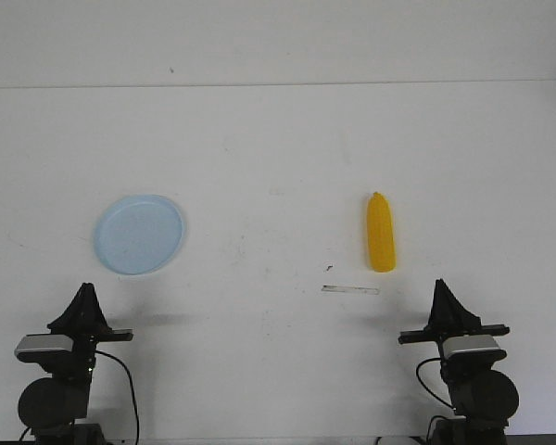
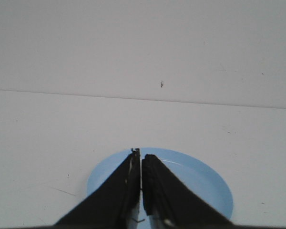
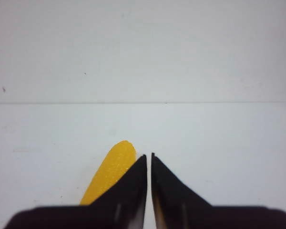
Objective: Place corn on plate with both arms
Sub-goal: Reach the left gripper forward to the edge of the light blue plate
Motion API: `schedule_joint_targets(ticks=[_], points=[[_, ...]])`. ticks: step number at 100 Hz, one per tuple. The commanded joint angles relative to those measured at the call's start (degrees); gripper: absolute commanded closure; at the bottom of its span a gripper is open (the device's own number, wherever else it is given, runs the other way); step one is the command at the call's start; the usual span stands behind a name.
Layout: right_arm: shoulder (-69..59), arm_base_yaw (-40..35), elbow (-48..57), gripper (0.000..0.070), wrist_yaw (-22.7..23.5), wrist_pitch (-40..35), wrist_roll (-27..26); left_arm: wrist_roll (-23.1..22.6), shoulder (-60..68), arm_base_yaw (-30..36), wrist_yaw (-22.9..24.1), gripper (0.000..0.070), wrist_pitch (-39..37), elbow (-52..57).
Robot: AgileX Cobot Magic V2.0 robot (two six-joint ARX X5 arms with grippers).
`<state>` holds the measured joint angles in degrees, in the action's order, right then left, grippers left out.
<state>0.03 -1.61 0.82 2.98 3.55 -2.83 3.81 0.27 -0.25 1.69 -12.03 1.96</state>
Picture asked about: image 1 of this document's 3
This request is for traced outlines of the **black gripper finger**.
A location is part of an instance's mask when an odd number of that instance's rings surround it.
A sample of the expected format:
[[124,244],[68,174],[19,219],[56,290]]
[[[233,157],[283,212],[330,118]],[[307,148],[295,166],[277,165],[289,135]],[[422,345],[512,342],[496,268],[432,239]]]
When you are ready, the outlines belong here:
[[481,328],[481,319],[466,310],[455,298],[444,280],[440,280],[441,301],[444,309],[445,325],[449,330],[477,330]]
[[427,328],[431,331],[440,330],[441,325],[445,322],[444,284],[445,282],[442,279],[436,279],[433,302],[427,324]]
[[92,283],[86,283],[85,295],[85,312],[86,322],[94,330],[107,330],[107,321],[101,310],[95,286]]
[[83,322],[84,293],[86,283],[83,283],[69,306],[53,322],[49,324],[50,330],[79,330]]

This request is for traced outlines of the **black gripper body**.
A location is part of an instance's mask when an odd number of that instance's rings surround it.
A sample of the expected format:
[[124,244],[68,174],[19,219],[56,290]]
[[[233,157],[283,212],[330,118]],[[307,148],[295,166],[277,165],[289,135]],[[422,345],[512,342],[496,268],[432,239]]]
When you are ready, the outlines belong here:
[[112,329],[107,324],[47,326],[52,335],[64,335],[72,340],[71,351],[59,353],[56,358],[58,371],[88,371],[95,367],[99,343],[130,342],[132,329]]
[[510,328],[506,324],[482,324],[477,330],[449,330],[441,325],[438,331],[431,331],[427,327],[422,330],[402,331],[398,335],[398,344],[435,343],[442,356],[442,343],[450,337],[491,335],[496,340],[496,337],[503,337],[509,333]]

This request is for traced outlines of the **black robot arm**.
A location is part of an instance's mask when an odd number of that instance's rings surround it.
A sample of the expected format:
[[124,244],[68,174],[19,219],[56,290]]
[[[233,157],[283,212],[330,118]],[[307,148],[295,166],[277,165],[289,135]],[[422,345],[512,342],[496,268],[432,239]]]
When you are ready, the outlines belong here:
[[506,444],[505,428],[519,407],[517,387],[508,376],[493,368],[507,357],[496,338],[506,336],[505,324],[483,324],[464,308],[448,285],[437,279],[426,326],[402,331],[398,343],[433,342],[438,355],[420,362],[415,376],[423,388],[421,368],[438,362],[440,376],[449,393],[443,400],[432,389],[427,392],[452,410],[451,417],[436,414],[429,421],[421,444]]
[[42,334],[28,334],[15,347],[16,359],[39,365],[47,377],[31,382],[19,396],[18,416],[35,444],[107,444],[102,426],[81,424],[88,414],[93,372],[98,356],[116,362],[128,378],[135,422],[134,442],[140,440],[140,418],[129,367],[98,349],[101,343],[129,342],[131,329],[113,329],[100,307],[95,286],[83,283],[66,310]]

